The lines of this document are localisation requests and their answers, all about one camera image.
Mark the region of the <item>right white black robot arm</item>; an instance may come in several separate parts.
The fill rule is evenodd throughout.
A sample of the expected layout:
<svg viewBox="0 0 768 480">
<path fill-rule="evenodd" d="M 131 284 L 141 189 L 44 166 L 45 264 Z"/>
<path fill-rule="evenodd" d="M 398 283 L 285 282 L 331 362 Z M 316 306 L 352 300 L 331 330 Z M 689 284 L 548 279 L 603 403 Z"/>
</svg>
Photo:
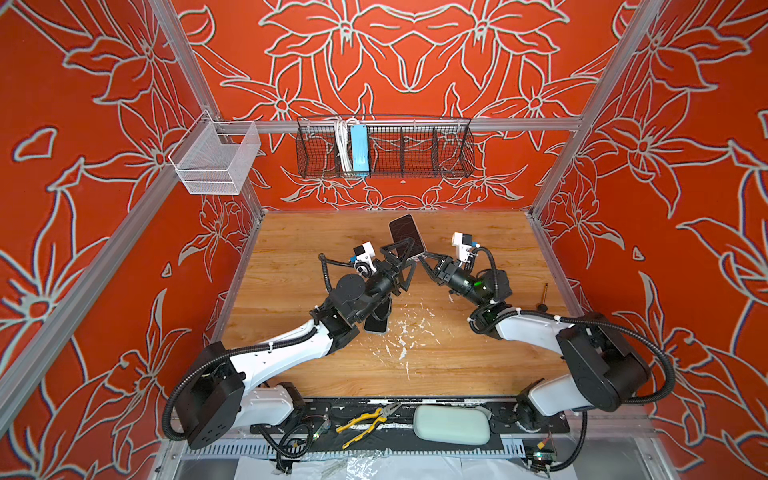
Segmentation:
<svg viewBox="0 0 768 480">
<path fill-rule="evenodd" d="M 645 405 L 676 386 L 673 362 L 655 342 L 608 321 L 597 312 L 567 317 L 513 307 L 506 273 L 491 265 L 480 274 L 471 261 L 425 253 L 422 265 L 438 285 L 472 303 L 470 329 L 482 336 L 521 342 L 558 354 L 567 374 L 539 380 L 517 397 L 518 411 L 548 418 L 561 412 L 613 412 L 624 404 Z"/>
</svg>

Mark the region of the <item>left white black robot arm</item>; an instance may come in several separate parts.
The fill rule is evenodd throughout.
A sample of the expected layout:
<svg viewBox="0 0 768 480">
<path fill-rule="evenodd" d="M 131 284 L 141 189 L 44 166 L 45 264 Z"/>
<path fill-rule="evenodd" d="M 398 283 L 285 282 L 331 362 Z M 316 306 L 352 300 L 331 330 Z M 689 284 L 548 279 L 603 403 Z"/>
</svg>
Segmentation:
<svg viewBox="0 0 768 480">
<path fill-rule="evenodd" d="M 164 436 L 201 449 L 234 427 L 281 424 L 301 399 L 288 384 L 263 383 L 345 348 L 361 331 L 384 333 L 393 297 L 410 287 L 413 247 L 411 238 L 382 247 L 367 277 L 351 272 L 332 283 L 325 275 L 326 299 L 289 332 L 246 347 L 205 347 L 168 398 L 161 415 Z"/>
</svg>

